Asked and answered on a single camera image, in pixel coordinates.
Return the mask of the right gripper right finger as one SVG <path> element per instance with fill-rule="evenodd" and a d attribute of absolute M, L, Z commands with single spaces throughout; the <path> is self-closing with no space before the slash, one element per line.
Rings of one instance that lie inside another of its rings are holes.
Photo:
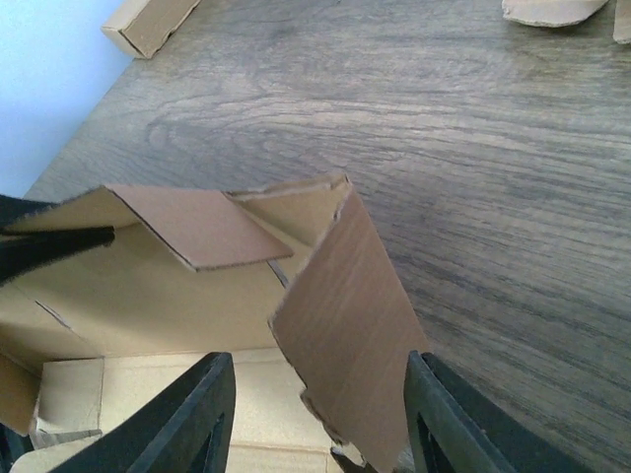
<path fill-rule="evenodd" d="M 414 464 L 428 472 L 585 472 L 432 353 L 409 353 L 404 405 Z"/>

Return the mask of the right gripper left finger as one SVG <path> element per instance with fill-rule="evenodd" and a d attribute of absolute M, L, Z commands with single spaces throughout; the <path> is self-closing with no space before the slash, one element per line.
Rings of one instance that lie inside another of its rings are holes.
<path fill-rule="evenodd" d="M 55 472 L 224 472 L 236 408 L 229 353 L 210 353 Z"/>

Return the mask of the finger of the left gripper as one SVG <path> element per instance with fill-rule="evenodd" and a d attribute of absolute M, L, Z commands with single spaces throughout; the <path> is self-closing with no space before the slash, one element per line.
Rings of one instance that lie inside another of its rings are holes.
<path fill-rule="evenodd" d="M 100 246 L 110 245 L 113 227 L 46 231 L 11 231 L 24 217 L 51 210 L 57 204 L 1 195 L 1 285 L 39 267 Z"/>

